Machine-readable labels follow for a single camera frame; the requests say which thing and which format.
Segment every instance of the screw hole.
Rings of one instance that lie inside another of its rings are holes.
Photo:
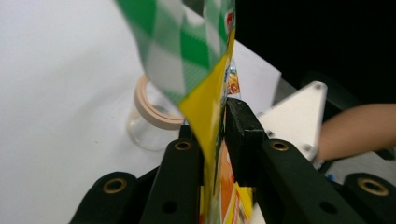
[[[271,144],[271,147],[278,151],[286,151],[289,149],[289,147],[282,142],[274,142],[273,144]]]
[[[326,202],[321,202],[320,204],[319,204],[319,207],[323,210],[323,211],[325,211],[325,212],[327,212],[327,213],[329,213],[329,214],[337,214],[337,208],[336,207],[334,207],[334,205],[332,205],[331,203],[326,203]]]
[[[320,90],[320,89],[322,89],[322,85],[321,84],[317,84],[317,85],[315,85],[315,88],[317,89],[317,90]]]
[[[167,214],[172,214],[177,210],[177,203],[169,201],[163,204],[163,211]]]
[[[122,178],[114,178],[107,181],[103,185],[103,191],[108,194],[118,193],[125,189],[126,187],[126,180]]]
[[[275,133],[273,133],[273,132],[271,132],[271,131],[268,131],[268,132],[267,132],[267,135],[268,135],[268,137],[273,137],[273,136],[275,135]]]
[[[381,190],[381,188],[377,184],[374,184],[374,183],[371,183],[371,182],[364,183],[364,185],[367,188],[372,189],[372,190],[376,190],[376,191],[380,191]]]
[[[192,148],[192,144],[189,142],[178,142],[175,144],[177,150],[188,150]]]
[[[303,146],[304,151],[307,151],[307,152],[309,152],[309,151],[312,150],[313,148],[314,148],[314,147],[312,147],[312,146],[310,146],[310,145],[308,145],[308,144],[306,144],[306,145]]]

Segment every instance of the white triangular object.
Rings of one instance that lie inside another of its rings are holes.
[[[313,81],[259,115],[258,120],[271,139],[294,144],[312,161],[318,152],[326,95],[326,84]]]

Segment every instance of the black plastic part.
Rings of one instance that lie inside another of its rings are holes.
[[[189,138],[196,141],[195,135],[191,130],[190,125],[181,125],[180,130],[178,132],[178,138]]]
[[[71,224],[133,222],[137,196],[133,175],[115,172],[98,179],[81,201]]]
[[[257,202],[267,224],[365,223],[293,144],[268,139],[257,152]]]
[[[129,211],[130,215],[133,215],[130,219],[132,220],[130,223],[139,223],[140,218],[142,217],[143,211],[146,207],[146,203],[149,199],[149,194],[151,191],[151,187],[154,183],[155,176],[157,175],[159,167],[156,167],[146,173],[145,175],[140,176],[137,179],[137,195],[134,197],[134,211]]]
[[[367,223],[396,223],[396,188],[370,174],[348,175],[342,194]]]
[[[396,160],[395,149],[394,147],[385,147],[378,151],[375,151],[376,155],[381,157],[386,161],[394,161]]]
[[[238,99],[227,99],[225,120],[225,142],[235,181],[242,187],[255,186],[259,164],[255,149],[268,138],[265,130],[248,104]]]
[[[200,153],[198,143],[189,138],[168,145],[140,223],[197,223]]]

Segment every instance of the glass jar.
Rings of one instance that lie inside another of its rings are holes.
[[[151,151],[165,150],[178,139],[184,118],[146,75],[139,78],[134,91],[134,109],[128,122],[132,140],[141,148]]]

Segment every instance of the skin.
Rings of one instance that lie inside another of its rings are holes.
[[[394,146],[396,104],[360,105],[323,123],[317,159],[341,159]]]

